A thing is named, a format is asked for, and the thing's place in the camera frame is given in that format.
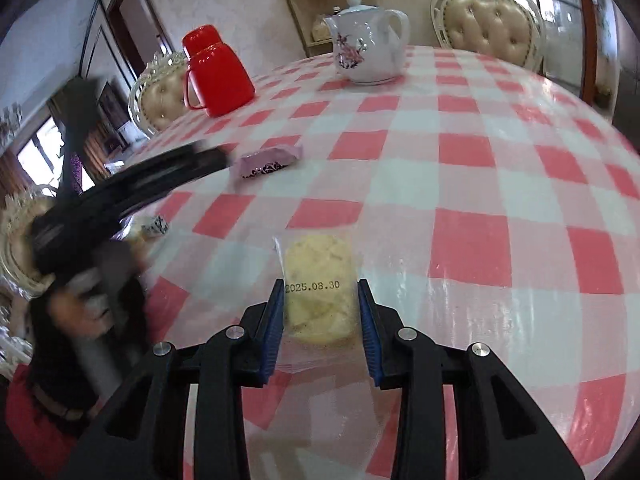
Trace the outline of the person left hand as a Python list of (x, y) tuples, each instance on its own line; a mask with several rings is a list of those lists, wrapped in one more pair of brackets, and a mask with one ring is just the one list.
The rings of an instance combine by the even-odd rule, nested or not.
[(66, 286), (52, 292), (47, 310), (53, 324), (72, 338), (96, 339), (111, 328), (105, 318), (92, 314), (85, 301)]

